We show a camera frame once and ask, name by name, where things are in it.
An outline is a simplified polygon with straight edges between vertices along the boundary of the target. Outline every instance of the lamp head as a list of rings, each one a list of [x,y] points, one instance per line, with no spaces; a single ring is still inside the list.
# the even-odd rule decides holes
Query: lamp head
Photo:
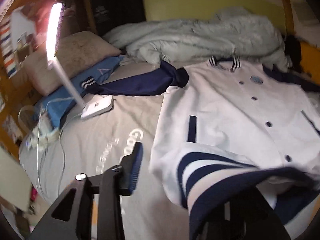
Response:
[[[61,10],[62,10],[62,3],[55,3],[51,9],[49,24],[48,24],[48,31],[47,31],[47,41],[46,41],[48,62],[54,59]]]

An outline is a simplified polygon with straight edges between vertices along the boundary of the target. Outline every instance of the lamp base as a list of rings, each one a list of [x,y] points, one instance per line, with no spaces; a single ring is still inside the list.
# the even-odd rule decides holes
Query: lamp base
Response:
[[[110,96],[95,95],[82,111],[81,119],[88,119],[108,112],[113,107],[113,98]]]

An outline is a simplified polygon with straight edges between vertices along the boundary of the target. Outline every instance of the button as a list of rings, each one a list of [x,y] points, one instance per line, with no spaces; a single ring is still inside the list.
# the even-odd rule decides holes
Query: button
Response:
[[[292,162],[292,158],[291,158],[289,155],[286,155],[286,156],[285,156],[285,159],[286,159],[287,162],[289,162],[289,163]]]

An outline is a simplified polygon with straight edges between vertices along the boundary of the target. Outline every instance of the crumpled comforter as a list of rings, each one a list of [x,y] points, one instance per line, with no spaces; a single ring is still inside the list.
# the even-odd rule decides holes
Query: crumpled comforter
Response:
[[[258,15],[227,17],[211,23],[177,19],[125,24],[102,38],[117,48],[126,48],[129,56],[151,64],[238,56],[269,68],[276,64],[284,72],[289,67],[281,33],[267,17]]]

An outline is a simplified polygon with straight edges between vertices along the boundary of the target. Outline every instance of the chest badge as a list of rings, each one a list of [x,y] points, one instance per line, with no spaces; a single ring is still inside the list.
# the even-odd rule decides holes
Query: chest badge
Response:
[[[261,85],[261,84],[263,83],[262,78],[257,77],[257,76],[251,76],[250,80],[251,80],[253,83],[256,83],[256,84],[259,84],[259,85]]]

